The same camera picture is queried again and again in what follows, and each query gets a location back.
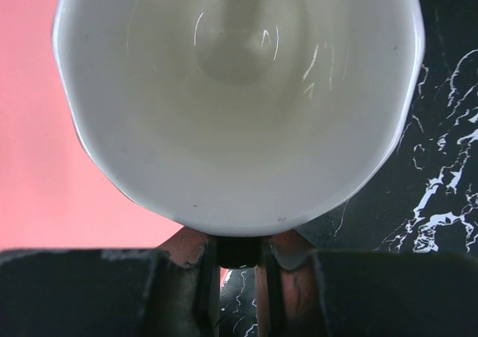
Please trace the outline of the grey faceted mug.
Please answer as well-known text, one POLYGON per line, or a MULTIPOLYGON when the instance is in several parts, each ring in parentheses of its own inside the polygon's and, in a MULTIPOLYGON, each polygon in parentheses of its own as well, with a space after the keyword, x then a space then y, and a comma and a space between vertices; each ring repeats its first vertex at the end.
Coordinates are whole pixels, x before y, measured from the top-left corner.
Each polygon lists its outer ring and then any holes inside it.
POLYGON ((424 55, 419 0, 59 0, 78 139, 131 201, 219 236, 284 232, 397 147, 424 55))

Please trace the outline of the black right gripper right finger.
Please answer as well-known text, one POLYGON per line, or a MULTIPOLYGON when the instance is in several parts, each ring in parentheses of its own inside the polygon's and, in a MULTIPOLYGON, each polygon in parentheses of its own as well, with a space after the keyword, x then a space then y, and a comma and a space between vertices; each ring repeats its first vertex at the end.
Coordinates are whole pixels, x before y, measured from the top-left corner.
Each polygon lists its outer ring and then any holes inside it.
POLYGON ((454 253, 319 249, 289 231, 261 242, 261 336, 475 336, 477 260, 454 253))

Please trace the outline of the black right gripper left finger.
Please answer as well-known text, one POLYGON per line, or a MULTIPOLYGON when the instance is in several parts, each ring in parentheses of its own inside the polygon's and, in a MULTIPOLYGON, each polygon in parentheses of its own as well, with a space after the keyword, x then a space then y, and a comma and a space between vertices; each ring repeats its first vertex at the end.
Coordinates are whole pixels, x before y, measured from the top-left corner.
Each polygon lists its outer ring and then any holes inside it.
POLYGON ((154 249, 1 253, 3 336, 213 336, 217 244, 183 228, 154 249))

